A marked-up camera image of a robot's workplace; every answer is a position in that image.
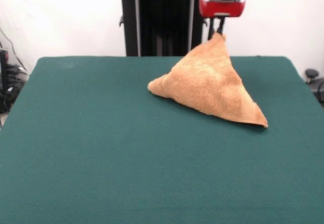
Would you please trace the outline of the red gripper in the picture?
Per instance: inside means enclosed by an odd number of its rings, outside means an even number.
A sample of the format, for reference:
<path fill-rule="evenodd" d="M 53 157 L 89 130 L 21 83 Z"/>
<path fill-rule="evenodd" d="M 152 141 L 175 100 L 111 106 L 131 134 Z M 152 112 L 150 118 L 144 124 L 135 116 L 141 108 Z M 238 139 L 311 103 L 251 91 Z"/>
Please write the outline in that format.
<path fill-rule="evenodd" d="M 244 11 L 246 0 L 199 0 L 199 12 L 202 17 L 210 18 L 208 40 L 215 32 L 214 17 L 219 17 L 217 33 L 222 35 L 225 17 L 240 17 Z"/>

